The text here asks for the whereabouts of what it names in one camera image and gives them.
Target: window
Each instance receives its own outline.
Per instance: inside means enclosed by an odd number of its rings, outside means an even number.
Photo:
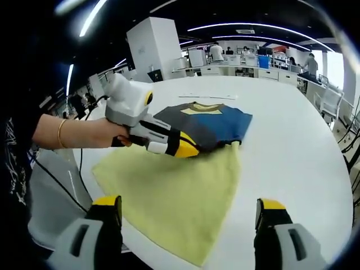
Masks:
[[[323,74],[323,65],[322,65],[322,51],[312,51],[317,62],[317,72],[316,76],[319,77],[319,74]]]
[[[327,52],[328,81],[342,89],[344,87],[344,59],[338,52]]]

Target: human arm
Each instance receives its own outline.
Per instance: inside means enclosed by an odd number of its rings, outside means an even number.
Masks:
[[[33,141],[45,149],[62,148],[57,137],[62,121],[61,118],[43,114],[33,134]],[[60,140],[66,148],[106,148],[111,146],[114,137],[130,146],[128,136],[125,127],[111,123],[106,118],[89,121],[67,120],[60,130]]]

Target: blue bin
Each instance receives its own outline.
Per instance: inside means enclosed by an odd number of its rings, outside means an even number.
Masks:
[[[269,68],[269,57],[268,56],[259,56],[259,67],[263,69]]]

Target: ceiling light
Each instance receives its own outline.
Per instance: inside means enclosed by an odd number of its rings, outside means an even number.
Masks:
[[[161,8],[163,8],[163,7],[171,4],[171,3],[174,3],[174,2],[176,2],[176,1],[177,1],[177,0],[167,1],[166,3],[163,3],[163,4],[159,5],[158,7],[155,7],[153,10],[150,10],[150,13],[154,13],[155,11],[157,11],[157,10],[159,10],[159,9],[161,9]]]
[[[71,79],[71,74],[73,73],[73,68],[74,68],[74,64],[71,64],[69,67],[69,74],[67,75],[66,97],[69,95],[70,79]]]
[[[194,42],[194,41],[191,40],[191,41],[187,41],[187,42],[180,43],[180,46],[181,46],[181,45],[184,45],[184,44],[187,44],[187,43],[191,43],[191,42]]]
[[[58,4],[55,8],[55,14],[57,15],[64,15],[74,8],[76,8],[78,5],[83,3],[85,0],[63,0],[60,4]]]
[[[199,30],[199,29],[203,29],[203,28],[209,28],[209,27],[216,27],[216,26],[224,26],[224,25],[255,25],[255,26],[263,26],[263,27],[270,27],[270,28],[275,28],[275,29],[280,29],[280,30],[284,30],[287,32],[291,32],[293,34],[296,35],[301,35],[304,38],[308,38],[320,45],[322,45],[323,47],[327,48],[329,51],[331,52],[335,52],[332,48],[330,48],[329,46],[325,45],[324,43],[318,41],[317,39],[314,39],[312,37],[309,37],[308,35],[302,34],[300,32],[297,31],[293,31],[291,29],[288,28],[284,28],[284,27],[280,27],[280,26],[275,26],[275,25],[269,25],[269,24],[253,24],[250,22],[230,22],[230,23],[226,23],[226,24],[211,24],[211,25],[205,25],[205,26],[201,26],[201,27],[196,27],[196,28],[192,28],[192,29],[188,29],[188,32],[190,31],[194,31],[194,30]]]
[[[81,29],[79,37],[85,36],[86,31],[89,29],[89,26],[91,25],[93,19],[95,18],[96,14],[99,12],[99,10],[105,4],[106,1],[107,0],[100,0],[99,2],[97,2],[94,9],[91,11],[89,17],[86,19],[83,29]]]
[[[259,38],[259,39],[267,39],[267,40],[270,40],[270,41],[278,41],[278,42],[287,43],[287,44],[292,45],[293,47],[298,47],[298,48],[301,48],[301,49],[306,50],[306,51],[311,51],[310,49],[307,49],[307,48],[305,48],[303,46],[300,46],[300,45],[297,45],[295,43],[291,43],[291,42],[276,39],[276,38],[255,37],[253,35],[223,35],[223,36],[213,37],[213,38]]]
[[[118,66],[120,66],[124,61],[126,61],[125,59],[122,59],[120,62],[118,62],[114,67],[117,68]]]

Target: black ceiling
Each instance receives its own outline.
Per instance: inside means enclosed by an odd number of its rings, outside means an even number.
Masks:
[[[197,43],[214,41],[216,35],[237,35],[236,29],[248,26],[219,26],[188,32],[190,28],[218,23],[260,23],[281,26],[313,38],[332,37],[317,11],[297,0],[272,1],[209,1],[177,0],[154,13],[155,7],[168,0],[107,0],[89,27],[79,38],[82,25],[98,0],[84,1],[64,16],[55,16],[54,7],[60,2],[39,4],[37,12],[48,14],[34,19],[36,40],[41,54],[51,61],[74,64],[74,77],[79,83],[94,73],[111,68],[123,58],[130,58],[126,32],[149,16],[175,21],[181,42],[195,39]],[[292,43],[306,38],[289,32],[254,26],[255,35]]]

